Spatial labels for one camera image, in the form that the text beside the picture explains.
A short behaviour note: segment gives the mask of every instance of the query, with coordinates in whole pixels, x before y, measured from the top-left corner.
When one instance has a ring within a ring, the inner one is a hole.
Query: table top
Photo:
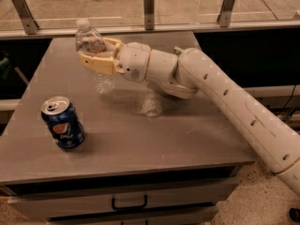
[[[199,48],[191,32],[112,36],[173,52]],[[54,38],[0,139],[0,185],[120,174],[231,166],[253,162],[248,144],[201,92],[191,99],[159,97],[157,117],[139,113],[146,83],[116,77],[99,96],[80,64],[73,37]],[[76,107],[86,138],[61,150],[40,116],[48,98],[64,96]]]

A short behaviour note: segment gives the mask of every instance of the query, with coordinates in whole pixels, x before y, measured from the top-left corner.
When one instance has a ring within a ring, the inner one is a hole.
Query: drawer handle
[[[116,206],[115,205],[115,198],[112,198],[112,209],[115,211],[124,211],[124,210],[138,210],[143,209],[148,204],[148,197],[147,195],[143,196],[143,204],[138,206]]]
[[[146,221],[144,222],[144,225],[149,225],[148,220],[146,220]]]

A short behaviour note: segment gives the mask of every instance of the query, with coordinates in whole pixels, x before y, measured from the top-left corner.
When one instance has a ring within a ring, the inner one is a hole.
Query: pepsi can
[[[68,98],[52,97],[46,100],[41,106],[41,117],[60,148],[72,149],[83,142],[83,126]]]

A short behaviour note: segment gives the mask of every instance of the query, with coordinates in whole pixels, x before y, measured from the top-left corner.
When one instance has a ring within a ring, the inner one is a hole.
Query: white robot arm
[[[300,136],[229,78],[205,53],[175,54],[129,43],[115,56],[124,78],[144,80],[166,94],[192,98],[204,92],[231,121],[269,169],[300,196]]]

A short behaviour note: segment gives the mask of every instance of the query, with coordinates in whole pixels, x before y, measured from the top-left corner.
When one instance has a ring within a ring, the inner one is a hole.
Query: drawer
[[[216,203],[226,200],[236,186],[236,179],[231,177],[140,187],[113,187],[109,190],[74,192],[73,196],[62,194],[16,196],[11,197],[8,203],[28,218],[58,218],[196,203]]]
[[[187,225],[199,224],[213,219],[215,206],[145,211],[129,215],[87,217],[50,221],[47,225]]]

